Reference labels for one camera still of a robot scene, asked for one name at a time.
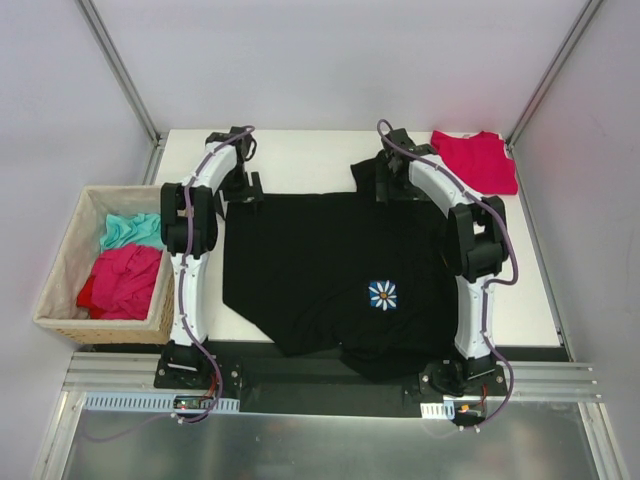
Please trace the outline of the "black flower print t-shirt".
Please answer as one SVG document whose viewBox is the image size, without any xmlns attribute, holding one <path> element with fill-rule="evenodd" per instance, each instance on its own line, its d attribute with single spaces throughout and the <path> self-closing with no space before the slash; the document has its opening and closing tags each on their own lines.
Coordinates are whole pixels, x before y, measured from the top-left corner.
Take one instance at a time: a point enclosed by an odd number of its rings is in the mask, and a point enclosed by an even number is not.
<svg viewBox="0 0 640 480">
<path fill-rule="evenodd" d="M 454 349 L 446 219 L 430 201 L 379 202 L 371 161 L 351 172 L 352 192 L 230 205 L 223 300 L 285 355 L 337 349 L 372 381 L 416 374 Z"/>
</svg>

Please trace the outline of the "wicker laundry basket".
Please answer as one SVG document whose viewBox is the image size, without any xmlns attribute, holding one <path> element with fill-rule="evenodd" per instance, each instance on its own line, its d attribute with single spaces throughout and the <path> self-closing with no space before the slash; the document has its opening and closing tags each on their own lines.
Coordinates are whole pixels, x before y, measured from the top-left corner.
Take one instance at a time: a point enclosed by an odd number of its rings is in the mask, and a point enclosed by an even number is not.
<svg viewBox="0 0 640 480">
<path fill-rule="evenodd" d="M 35 308 L 33 322 L 78 344 L 165 344 L 173 322 L 173 269 L 162 254 L 147 318 L 91 319 L 77 295 L 100 255 L 109 214 L 160 212 L 158 186 L 86 186 Z"/>
</svg>

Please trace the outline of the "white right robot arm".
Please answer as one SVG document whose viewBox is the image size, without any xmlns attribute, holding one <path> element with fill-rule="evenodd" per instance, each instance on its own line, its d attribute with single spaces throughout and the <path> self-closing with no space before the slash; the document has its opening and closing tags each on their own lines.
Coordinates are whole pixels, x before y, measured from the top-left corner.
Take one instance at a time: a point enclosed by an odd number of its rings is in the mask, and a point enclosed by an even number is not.
<svg viewBox="0 0 640 480">
<path fill-rule="evenodd" d="M 503 264 L 513 258 L 504 202 L 468 186 L 430 144 L 416 144 L 404 128 L 377 125 L 383 150 L 375 174 L 376 200 L 430 201 L 446 217 L 441 253 L 455 276 L 458 326 L 454 345 L 460 362 L 450 369 L 461 394 L 481 388 L 495 369 L 493 306 Z"/>
</svg>

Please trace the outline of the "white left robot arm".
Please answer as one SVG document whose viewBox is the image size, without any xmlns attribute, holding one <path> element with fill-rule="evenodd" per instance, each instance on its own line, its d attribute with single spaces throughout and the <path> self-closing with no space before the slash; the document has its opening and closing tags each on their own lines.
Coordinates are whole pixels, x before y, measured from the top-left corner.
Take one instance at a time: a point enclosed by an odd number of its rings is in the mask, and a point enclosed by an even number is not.
<svg viewBox="0 0 640 480">
<path fill-rule="evenodd" d="M 204 387 L 215 371 L 213 357 L 203 346 L 207 338 L 203 309 L 218 220 L 231 204 L 256 207 L 264 201 L 259 174 L 246 171 L 257 150 L 254 130 L 246 125 L 211 133 L 194 170 L 179 183 L 161 186 L 161 240 L 174 278 L 174 316 L 161 359 L 191 389 Z"/>
</svg>

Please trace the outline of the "folded red t-shirt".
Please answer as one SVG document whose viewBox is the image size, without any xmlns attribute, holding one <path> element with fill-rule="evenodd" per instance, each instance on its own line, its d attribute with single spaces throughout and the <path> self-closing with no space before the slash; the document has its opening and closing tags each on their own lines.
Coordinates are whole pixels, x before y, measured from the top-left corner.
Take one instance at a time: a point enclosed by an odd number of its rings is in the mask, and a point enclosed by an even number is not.
<svg viewBox="0 0 640 480">
<path fill-rule="evenodd" d="M 504 140 L 481 131 L 453 137 L 434 130 L 431 145 L 444 164 L 469 187 L 485 195 L 516 195 L 516 164 L 506 155 Z"/>
</svg>

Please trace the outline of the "teal t-shirt in basket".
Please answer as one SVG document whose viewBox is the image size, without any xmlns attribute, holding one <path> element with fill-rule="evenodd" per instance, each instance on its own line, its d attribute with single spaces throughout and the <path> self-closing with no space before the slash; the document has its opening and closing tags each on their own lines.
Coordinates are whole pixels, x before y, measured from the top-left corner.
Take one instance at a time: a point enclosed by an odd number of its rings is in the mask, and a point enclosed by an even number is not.
<svg viewBox="0 0 640 480">
<path fill-rule="evenodd" d="M 108 214 L 105 233 L 100 238 L 102 252 L 125 247 L 129 244 L 163 249 L 160 215 L 138 213 L 133 216 Z"/>
</svg>

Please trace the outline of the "red t-shirt in basket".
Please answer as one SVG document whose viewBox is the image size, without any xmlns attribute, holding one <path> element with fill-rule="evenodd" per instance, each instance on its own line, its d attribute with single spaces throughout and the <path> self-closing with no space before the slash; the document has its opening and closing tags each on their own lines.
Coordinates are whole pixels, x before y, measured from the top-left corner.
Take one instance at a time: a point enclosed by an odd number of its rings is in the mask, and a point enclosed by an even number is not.
<svg viewBox="0 0 640 480">
<path fill-rule="evenodd" d="M 160 250 L 137 244 L 99 255 L 76 297 L 90 319 L 145 320 L 161 263 Z"/>
</svg>

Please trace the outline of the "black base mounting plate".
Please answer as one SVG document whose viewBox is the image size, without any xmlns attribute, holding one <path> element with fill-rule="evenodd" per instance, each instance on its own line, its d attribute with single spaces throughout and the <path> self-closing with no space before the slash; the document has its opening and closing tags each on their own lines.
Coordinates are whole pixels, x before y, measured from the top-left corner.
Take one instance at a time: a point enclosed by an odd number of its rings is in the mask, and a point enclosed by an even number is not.
<svg viewBox="0 0 640 480">
<path fill-rule="evenodd" d="M 264 342 L 169 342 L 154 372 L 154 387 L 233 399 L 246 413 L 415 418 L 429 403 L 457 400 L 483 411 L 506 394 L 503 369 L 468 380 L 452 355 L 428 358 L 399 352 L 371 358 L 341 347 L 287 355 Z"/>
</svg>

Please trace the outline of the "left aluminium frame post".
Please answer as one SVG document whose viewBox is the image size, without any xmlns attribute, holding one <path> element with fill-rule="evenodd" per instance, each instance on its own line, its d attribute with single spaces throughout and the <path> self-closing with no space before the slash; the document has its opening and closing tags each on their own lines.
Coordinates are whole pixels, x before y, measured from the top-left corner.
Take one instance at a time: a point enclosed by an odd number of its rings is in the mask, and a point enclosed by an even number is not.
<svg viewBox="0 0 640 480">
<path fill-rule="evenodd" d="M 158 145 L 161 135 L 134 84 L 95 2 L 91 0 L 76 0 L 75 4 L 146 137 L 154 146 Z"/>
</svg>

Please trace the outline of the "aluminium frame post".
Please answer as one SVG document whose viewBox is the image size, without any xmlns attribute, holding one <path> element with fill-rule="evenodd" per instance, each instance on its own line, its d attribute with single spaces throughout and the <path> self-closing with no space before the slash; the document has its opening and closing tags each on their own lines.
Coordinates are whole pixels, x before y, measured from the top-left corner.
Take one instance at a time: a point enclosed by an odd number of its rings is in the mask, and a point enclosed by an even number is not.
<svg viewBox="0 0 640 480">
<path fill-rule="evenodd" d="M 578 15 L 572 22 L 549 65 L 537 83 L 532 95 L 519 115 L 514 127 L 507 135 L 506 147 L 508 152 L 512 152 L 514 150 L 517 142 L 524 134 L 525 129 L 533 120 L 555 81 L 564 69 L 564 66 L 571 58 L 572 54 L 581 42 L 581 39 L 604 4 L 604 0 L 588 0 L 582 5 Z"/>
<path fill-rule="evenodd" d="M 75 4 L 146 137 L 154 146 L 158 145 L 161 135 L 134 84 L 95 2 L 91 0 L 76 0 Z"/>
</svg>

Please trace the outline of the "aluminium front rail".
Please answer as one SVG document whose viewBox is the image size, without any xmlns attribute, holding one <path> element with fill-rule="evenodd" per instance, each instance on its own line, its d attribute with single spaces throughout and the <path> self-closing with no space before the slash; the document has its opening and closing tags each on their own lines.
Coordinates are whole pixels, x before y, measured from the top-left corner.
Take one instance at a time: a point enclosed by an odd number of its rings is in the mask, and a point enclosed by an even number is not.
<svg viewBox="0 0 640 480">
<path fill-rule="evenodd" d="M 159 366 L 160 356 L 142 353 L 76 352 L 65 380 L 67 389 L 83 391 L 154 391 L 202 393 L 207 380 L 197 380 L 190 371 L 170 372 Z M 290 380 L 295 384 L 368 385 L 372 383 L 336 359 L 279 359 L 257 356 L 226 357 L 219 362 L 224 395 L 238 395 L 251 376 Z M 604 400 L 593 367 L 576 362 L 512 361 L 480 379 L 491 383 L 498 396 L 513 387 L 520 401 L 598 403 Z"/>
</svg>

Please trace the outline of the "right aluminium frame post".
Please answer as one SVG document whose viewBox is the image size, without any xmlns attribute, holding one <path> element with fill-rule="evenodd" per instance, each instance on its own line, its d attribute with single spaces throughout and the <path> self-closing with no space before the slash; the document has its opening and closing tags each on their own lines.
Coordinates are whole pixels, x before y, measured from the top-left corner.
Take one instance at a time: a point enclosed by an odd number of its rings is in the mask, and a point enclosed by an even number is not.
<svg viewBox="0 0 640 480">
<path fill-rule="evenodd" d="M 507 135 L 506 147 L 508 152 L 512 152 L 514 150 L 517 142 L 524 134 L 525 129 L 533 120 L 555 81 L 564 69 L 564 66 L 571 58 L 572 54 L 581 42 L 581 39 L 604 4 L 604 0 L 588 0 L 582 5 L 578 15 L 572 22 L 549 65 L 537 83 L 532 95 L 519 115 L 514 127 Z"/>
</svg>

